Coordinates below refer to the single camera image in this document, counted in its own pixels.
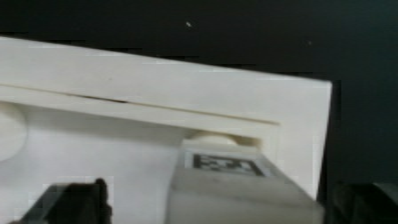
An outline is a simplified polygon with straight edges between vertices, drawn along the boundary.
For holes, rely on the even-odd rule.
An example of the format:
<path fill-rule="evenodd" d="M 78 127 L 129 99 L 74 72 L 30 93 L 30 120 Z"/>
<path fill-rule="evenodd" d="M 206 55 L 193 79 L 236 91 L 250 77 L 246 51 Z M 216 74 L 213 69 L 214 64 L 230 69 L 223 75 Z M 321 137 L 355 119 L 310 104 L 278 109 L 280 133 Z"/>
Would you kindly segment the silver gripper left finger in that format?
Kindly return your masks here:
<path fill-rule="evenodd" d="M 24 224 L 111 224 L 104 180 L 53 184 L 24 213 Z"/>

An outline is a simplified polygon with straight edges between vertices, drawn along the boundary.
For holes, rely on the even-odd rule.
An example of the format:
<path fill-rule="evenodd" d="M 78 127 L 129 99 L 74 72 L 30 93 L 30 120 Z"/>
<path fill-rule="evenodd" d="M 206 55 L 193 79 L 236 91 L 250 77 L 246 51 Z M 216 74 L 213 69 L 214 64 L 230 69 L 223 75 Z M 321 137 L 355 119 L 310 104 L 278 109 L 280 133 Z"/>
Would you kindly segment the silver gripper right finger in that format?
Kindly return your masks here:
<path fill-rule="evenodd" d="M 398 184 L 341 184 L 335 187 L 330 224 L 398 224 Z"/>

